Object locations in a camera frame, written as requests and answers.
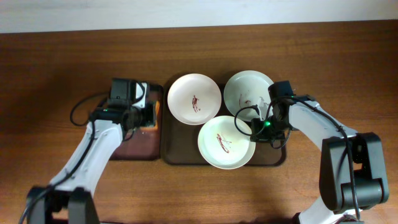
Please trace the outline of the white plate front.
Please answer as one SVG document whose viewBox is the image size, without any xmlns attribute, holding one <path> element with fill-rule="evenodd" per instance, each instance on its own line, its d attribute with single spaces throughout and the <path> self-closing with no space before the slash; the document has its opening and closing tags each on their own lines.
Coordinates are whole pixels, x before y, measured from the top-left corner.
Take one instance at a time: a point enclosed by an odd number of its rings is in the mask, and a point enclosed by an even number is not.
<svg viewBox="0 0 398 224">
<path fill-rule="evenodd" d="M 232 116 L 217 116 L 201 127 L 198 150 L 214 167 L 237 169 L 251 160 L 256 148 L 256 143 L 243 133 L 251 133 L 244 121 Z"/>
</svg>

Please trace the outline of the orange green scrub sponge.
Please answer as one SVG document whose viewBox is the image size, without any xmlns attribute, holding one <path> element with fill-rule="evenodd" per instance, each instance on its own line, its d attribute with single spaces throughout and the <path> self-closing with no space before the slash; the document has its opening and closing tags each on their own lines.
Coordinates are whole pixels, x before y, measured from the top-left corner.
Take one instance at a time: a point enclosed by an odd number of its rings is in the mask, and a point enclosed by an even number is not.
<svg viewBox="0 0 398 224">
<path fill-rule="evenodd" d="M 159 122 L 158 122 L 158 118 L 159 118 L 159 111 L 160 111 L 160 102 L 156 101 L 155 103 L 155 129 L 159 128 Z"/>
</svg>

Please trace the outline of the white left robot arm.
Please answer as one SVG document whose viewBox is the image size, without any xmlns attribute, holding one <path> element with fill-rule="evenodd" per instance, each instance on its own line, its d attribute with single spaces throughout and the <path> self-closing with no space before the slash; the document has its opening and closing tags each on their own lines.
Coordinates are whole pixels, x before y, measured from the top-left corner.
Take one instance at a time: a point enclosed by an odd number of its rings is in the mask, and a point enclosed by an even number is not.
<svg viewBox="0 0 398 224">
<path fill-rule="evenodd" d="M 46 187 L 33 187 L 20 223 L 56 223 L 53 213 L 68 210 L 66 223 L 99 223 L 93 194 L 114 151 L 139 128 L 157 126 L 160 103 L 145 107 L 99 105 L 88 118 L 86 132 L 63 169 Z"/>
</svg>

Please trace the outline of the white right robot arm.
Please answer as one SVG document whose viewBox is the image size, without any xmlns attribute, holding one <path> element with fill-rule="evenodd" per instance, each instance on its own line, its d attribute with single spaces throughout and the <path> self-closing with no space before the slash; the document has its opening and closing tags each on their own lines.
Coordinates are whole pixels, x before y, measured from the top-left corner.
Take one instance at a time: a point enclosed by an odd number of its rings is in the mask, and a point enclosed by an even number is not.
<svg viewBox="0 0 398 224">
<path fill-rule="evenodd" d="M 268 88 L 270 102 L 251 108 L 251 140 L 273 144 L 285 131 L 301 131 L 321 152 L 320 196 L 293 223 L 361 223 L 360 213 L 387 202 L 389 186 L 382 142 L 359 133 L 328 114 L 310 95 L 295 95 L 288 81 Z"/>
</svg>

